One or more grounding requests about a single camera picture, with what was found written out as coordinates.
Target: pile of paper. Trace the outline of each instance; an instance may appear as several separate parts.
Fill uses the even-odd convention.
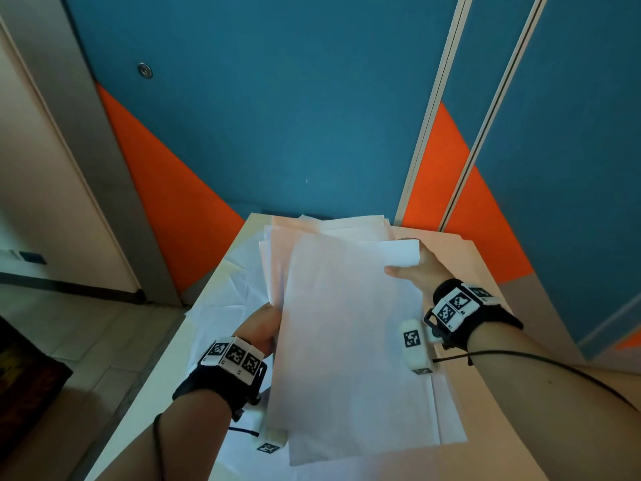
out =
[[[272,387],[268,426],[288,430],[289,443],[266,455],[230,432],[218,462],[260,479],[426,479],[429,447],[466,440],[446,376],[416,375],[403,361],[398,324],[421,318],[421,294],[383,267],[418,263],[418,241],[396,240],[407,236],[437,256],[465,249],[459,236],[391,227],[382,216],[274,217],[228,253],[235,270],[189,315],[198,327],[190,369],[264,302],[282,308],[263,388]],[[251,422],[245,414],[238,427]]]

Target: hand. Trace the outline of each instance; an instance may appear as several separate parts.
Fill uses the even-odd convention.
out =
[[[438,261],[434,253],[428,250],[421,241],[419,241],[421,257],[419,264],[412,267],[385,267],[385,273],[390,277],[403,278],[410,280],[421,292],[423,292],[423,304],[425,307],[432,307],[432,295],[437,287],[454,278],[454,275],[445,268],[445,265]]]
[[[250,342],[267,358],[274,352],[274,336],[280,328],[281,316],[281,311],[267,303],[246,318],[233,335]]]

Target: white wall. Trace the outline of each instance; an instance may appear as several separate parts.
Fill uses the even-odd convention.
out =
[[[134,292],[139,284],[0,20],[0,272]]]

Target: table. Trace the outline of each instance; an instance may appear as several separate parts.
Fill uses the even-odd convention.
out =
[[[270,224],[271,216],[251,214],[238,236],[231,244],[233,250],[250,239],[263,226]],[[433,238],[430,231],[393,227],[397,238],[415,237],[428,241]],[[461,241],[461,250],[467,250],[451,271],[466,280],[462,274],[476,277],[474,282],[483,285],[488,291],[502,297],[501,291],[483,263],[476,246],[470,241]],[[203,290],[219,286],[237,268],[224,258]],[[93,481],[113,459],[146,429],[154,417],[164,411],[171,403],[171,395],[185,377],[190,350],[196,334],[196,326],[186,319],[169,343],[156,367],[149,375],[140,393],[125,414],[104,450],[85,478]],[[483,380],[467,362],[452,361],[443,363],[453,384],[460,405],[460,416],[469,442],[437,447],[440,479],[450,480],[492,480],[492,481],[541,481],[546,477],[517,437],[509,422],[502,414]],[[239,481],[228,469],[220,464],[214,465],[211,480]]]

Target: tiled floor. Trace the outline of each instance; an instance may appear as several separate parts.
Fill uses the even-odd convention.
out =
[[[178,329],[184,310],[0,284],[0,315],[74,374],[0,481],[80,481]]]

